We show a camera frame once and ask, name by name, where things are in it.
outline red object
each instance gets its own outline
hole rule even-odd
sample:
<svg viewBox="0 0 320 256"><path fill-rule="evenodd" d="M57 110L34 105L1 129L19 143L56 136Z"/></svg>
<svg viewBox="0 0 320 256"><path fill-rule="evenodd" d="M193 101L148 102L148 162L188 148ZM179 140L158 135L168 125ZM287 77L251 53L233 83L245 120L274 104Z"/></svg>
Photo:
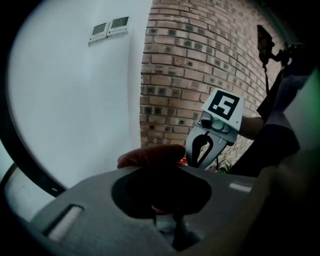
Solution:
<svg viewBox="0 0 320 256"><path fill-rule="evenodd" d="M185 166L188 165L188 162L187 162L187 159L186 159L185 156L184 156L181 160L176 161L176 163L177 163L177 164L181 164L181 165L185 165Z"/></svg>

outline person's arm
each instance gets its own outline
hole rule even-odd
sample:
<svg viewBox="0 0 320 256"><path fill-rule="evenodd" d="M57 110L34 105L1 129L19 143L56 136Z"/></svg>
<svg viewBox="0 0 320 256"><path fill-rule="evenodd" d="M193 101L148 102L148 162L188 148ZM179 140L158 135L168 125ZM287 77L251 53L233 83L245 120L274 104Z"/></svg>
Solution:
<svg viewBox="0 0 320 256"><path fill-rule="evenodd" d="M239 134L247 139L254 140L264 127L261 117L242 116Z"/></svg>

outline gray plastic surface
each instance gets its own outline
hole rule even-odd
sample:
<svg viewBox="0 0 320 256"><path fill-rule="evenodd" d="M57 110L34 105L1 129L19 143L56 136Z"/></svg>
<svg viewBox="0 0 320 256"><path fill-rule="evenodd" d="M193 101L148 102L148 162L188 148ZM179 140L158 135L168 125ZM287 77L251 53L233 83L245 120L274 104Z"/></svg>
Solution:
<svg viewBox="0 0 320 256"><path fill-rule="evenodd" d="M247 197L247 192L230 188L230 183L251 187L255 180L251 177L212 173L184 165L179 165L179 168L204 179L211 186L211 198L202 210L183 218L189 231L201 239L207 238L224 224L237 212ZM63 239L55 244L63 251L91 256L177 254L178 252L158 231L153 219L129 217L112 199L111 189L115 181L138 169L127 167L81 181L41 210L31 224L41 233L45 233L66 209L71 205L78 205L83 207L84 211ZM52 242L44 244L44 236L41 236L39 242L44 246L54 246Z"/></svg>

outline wall-mounted control panel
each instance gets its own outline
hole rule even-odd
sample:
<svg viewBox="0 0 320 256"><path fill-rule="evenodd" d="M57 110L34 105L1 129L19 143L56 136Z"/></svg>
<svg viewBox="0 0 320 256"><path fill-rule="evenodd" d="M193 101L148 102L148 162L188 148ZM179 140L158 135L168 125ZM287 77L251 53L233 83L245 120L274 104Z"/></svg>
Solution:
<svg viewBox="0 0 320 256"><path fill-rule="evenodd" d="M88 44L107 39L113 35L128 33L128 23L129 17L122 17L93 27Z"/></svg>
<svg viewBox="0 0 320 256"><path fill-rule="evenodd" d="M88 44L90 45L91 43L106 39L109 25L110 22L106 22L95 26L90 34Z"/></svg>
<svg viewBox="0 0 320 256"><path fill-rule="evenodd" d="M128 32L129 17L116 18L111 22L107 36Z"/></svg>

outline white label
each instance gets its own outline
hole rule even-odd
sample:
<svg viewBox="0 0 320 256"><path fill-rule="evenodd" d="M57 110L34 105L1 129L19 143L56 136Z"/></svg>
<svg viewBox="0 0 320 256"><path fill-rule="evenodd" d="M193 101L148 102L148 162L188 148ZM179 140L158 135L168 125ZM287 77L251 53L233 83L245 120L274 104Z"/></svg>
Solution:
<svg viewBox="0 0 320 256"><path fill-rule="evenodd" d="M216 88L201 109L239 131L244 112L244 98Z"/></svg>

